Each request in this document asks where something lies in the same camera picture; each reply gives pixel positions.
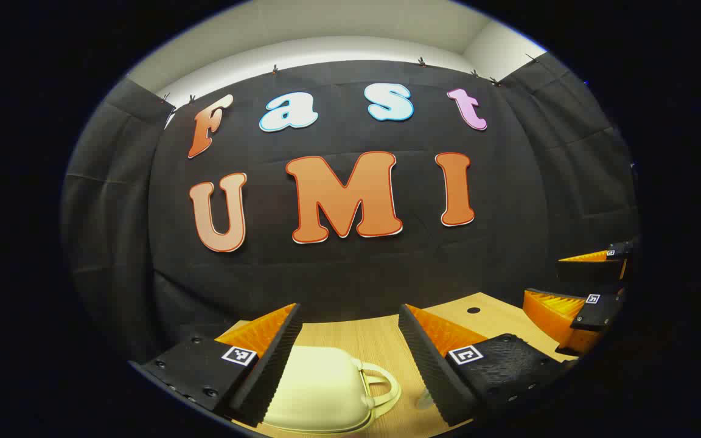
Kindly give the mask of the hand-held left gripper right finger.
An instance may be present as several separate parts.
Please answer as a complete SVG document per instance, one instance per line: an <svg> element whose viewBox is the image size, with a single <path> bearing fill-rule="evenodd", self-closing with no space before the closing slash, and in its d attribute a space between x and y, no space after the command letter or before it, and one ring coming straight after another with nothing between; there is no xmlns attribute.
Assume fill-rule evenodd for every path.
<svg viewBox="0 0 701 438"><path fill-rule="evenodd" d="M517 335L479 335L403 304L398 326L442 419L456 426L503 415L542 396L570 368Z"/></svg>

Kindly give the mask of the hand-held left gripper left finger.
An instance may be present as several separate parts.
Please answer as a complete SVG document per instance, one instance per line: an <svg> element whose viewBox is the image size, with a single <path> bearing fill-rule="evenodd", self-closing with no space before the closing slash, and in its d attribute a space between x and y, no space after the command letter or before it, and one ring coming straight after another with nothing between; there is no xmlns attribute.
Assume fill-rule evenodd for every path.
<svg viewBox="0 0 701 438"><path fill-rule="evenodd" d="M212 419L259 426L302 329L291 303L224 335L192 333L134 371Z"/></svg>

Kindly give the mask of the cream suitcase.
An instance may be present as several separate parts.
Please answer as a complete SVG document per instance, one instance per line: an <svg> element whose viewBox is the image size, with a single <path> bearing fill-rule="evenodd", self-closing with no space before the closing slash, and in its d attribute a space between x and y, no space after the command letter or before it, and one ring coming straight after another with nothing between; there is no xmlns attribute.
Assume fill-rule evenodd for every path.
<svg viewBox="0 0 701 438"><path fill-rule="evenodd" d="M291 433L361 431L402 396L386 369L336 347L294 346L263 424Z"/></svg>

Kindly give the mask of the black backdrop cloth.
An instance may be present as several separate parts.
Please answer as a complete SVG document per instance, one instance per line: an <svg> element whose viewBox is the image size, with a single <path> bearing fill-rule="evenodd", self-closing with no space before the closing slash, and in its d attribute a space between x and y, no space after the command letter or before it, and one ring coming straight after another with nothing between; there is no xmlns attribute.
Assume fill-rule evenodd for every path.
<svg viewBox="0 0 701 438"><path fill-rule="evenodd" d="M287 163L341 182L392 153L397 235L319 216L300 244ZM259 75L174 109L123 78L69 162L61 240L92 321L128 360L291 303L345 322L482 292L521 306L556 260L639 232L632 159L588 87L543 56L500 86L406 62Z"/></svg>

